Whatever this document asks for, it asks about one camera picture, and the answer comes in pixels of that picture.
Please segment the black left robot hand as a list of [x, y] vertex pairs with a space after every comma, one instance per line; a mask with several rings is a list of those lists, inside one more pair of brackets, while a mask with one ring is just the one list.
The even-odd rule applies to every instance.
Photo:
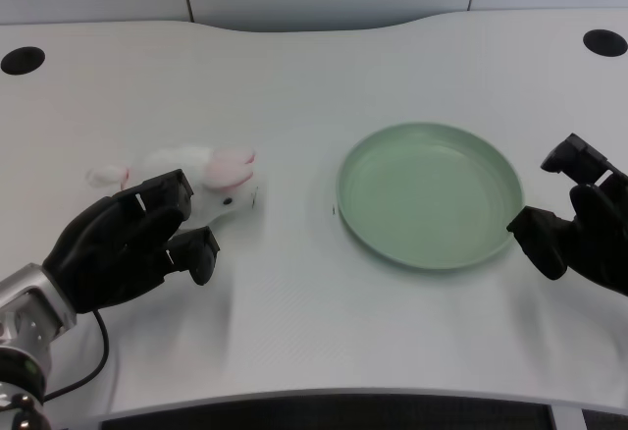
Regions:
[[180, 169], [105, 196], [65, 228], [43, 268], [78, 314], [133, 300], [175, 272], [203, 286], [220, 248], [207, 227], [179, 231], [192, 196]]

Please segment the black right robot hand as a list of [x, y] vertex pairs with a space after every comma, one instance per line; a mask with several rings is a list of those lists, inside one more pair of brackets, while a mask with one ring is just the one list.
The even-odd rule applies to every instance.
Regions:
[[568, 269], [627, 295], [627, 175], [576, 134], [562, 141], [541, 168], [562, 173], [575, 186], [571, 221], [525, 206], [507, 225], [525, 255], [548, 279]]

